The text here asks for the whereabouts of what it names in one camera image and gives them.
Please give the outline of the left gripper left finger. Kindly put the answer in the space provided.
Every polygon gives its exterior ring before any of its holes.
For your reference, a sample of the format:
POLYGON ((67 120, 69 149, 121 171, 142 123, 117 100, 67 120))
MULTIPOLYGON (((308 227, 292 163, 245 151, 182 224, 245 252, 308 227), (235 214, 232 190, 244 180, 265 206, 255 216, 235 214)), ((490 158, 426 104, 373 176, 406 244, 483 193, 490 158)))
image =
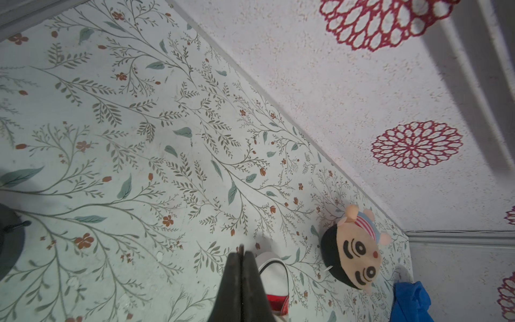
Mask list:
POLYGON ((208 322, 240 322, 244 245, 228 255, 221 283, 208 322))

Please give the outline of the red sneaker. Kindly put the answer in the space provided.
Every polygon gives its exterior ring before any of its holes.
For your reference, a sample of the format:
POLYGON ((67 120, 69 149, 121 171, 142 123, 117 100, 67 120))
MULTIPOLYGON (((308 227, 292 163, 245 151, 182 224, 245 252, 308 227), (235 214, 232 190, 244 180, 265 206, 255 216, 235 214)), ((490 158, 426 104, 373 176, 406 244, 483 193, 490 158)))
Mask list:
POLYGON ((273 252, 256 256, 264 292, 276 321, 289 321, 289 273, 284 261, 273 252))

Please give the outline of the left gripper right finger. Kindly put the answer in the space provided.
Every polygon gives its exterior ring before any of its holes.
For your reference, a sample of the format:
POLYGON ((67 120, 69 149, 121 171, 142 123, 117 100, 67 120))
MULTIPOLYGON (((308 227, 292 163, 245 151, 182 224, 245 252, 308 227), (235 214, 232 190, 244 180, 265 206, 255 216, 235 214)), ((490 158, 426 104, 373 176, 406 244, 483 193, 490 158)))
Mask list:
POLYGON ((255 257, 250 251, 245 251, 241 264, 241 321, 273 322, 275 320, 255 257))

